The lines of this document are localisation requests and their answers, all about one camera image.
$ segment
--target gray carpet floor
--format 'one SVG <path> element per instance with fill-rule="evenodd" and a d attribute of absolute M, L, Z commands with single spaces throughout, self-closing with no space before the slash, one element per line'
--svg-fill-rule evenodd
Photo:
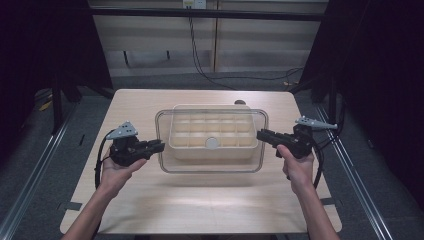
<path fill-rule="evenodd" d="M 284 78 L 285 74 L 284 72 L 242 74 L 251 77 L 250 79 L 237 77 L 240 73 L 208 74 L 210 77 L 227 77 L 224 79 L 205 79 L 199 74 L 178 74 L 121 77 L 113 79 L 113 82 L 115 90 L 161 88 L 286 91 L 292 85 L 284 84 L 284 81 L 287 81 Z M 291 75 L 289 82 L 295 82 L 298 77 L 299 75 L 296 74 Z M 89 89 L 81 88 L 81 92 L 83 98 L 81 102 L 76 103 L 76 106 L 74 106 L 75 103 L 63 101 L 65 116 L 66 113 L 72 112 L 71 109 L 75 110 L 70 116 L 63 139 L 54 152 L 14 232 L 13 239 L 59 239 L 62 236 L 59 226 L 64 211 L 58 209 L 58 206 L 71 199 L 111 102 Z M 295 94 L 295 99 L 303 115 L 311 118 L 318 117 L 317 104 L 311 102 L 308 90 Z M 42 103 L 43 99 L 36 102 L 16 149 L 9 156 L 8 164 L 0 170 L 0 221 L 2 222 L 18 198 L 51 137 L 53 111 L 51 107 L 45 111 L 39 111 L 38 107 Z M 324 108 L 328 105 L 327 100 L 320 104 Z M 317 132 L 314 137 L 317 142 L 328 139 L 324 132 Z M 393 239 L 422 239 L 424 236 L 423 212 L 403 185 L 388 170 L 378 149 L 369 147 L 367 134 L 349 114 L 348 108 L 340 138 L 377 209 L 387 223 Z M 339 233 L 341 238 L 379 239 L 331 144 L 323 151 L 326 161 L 324 175 L 343 224 L 343 229 Z M 308 239 L 306 234 L 275 234 L 278 239 Z M 133 236 L 98 235 L 96 239 L 133 239 Z"/>

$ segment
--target clear plastic tray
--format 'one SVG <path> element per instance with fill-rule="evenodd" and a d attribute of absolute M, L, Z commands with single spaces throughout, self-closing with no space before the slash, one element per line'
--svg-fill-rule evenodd
<path fill-rule="evenodd" d="M 166 144 L 159 162 L 168 173 L 242 173 L 262 167 L 267 128 L 263 110 L 245 105 L 177 105 L 156 115 L 156 132 Z"/>

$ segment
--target wooden table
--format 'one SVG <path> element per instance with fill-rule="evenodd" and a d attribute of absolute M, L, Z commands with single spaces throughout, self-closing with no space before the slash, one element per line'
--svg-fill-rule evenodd
<path fill-rule="evenodd" d="M 241 99 L 269 115 L 269 128 L 292 133 L 300 113 L 294 97 L 283 92 L 209 90 L 119 90 L 110 105 L 72 202 L 88 202 L 94 192 L 94 167 L 108 131 L 129 120 L 140 140 L 156 138 L 155 115 L 176 104 L 233 104 Z M 281 169 L 283 160 L 266 145 L 257 173 L 167 174 L 157 154 L 127 182 L 106 210 L 99 232 L 126 234 L 272 234 L 306 232 L 296 196 Z M 322 177 L 320 198 L 331 197 Z M 334 205 L 325 209 L 336 231 L 342 228 Z M 66 232 L 78 211 L 68 210 Z"/>

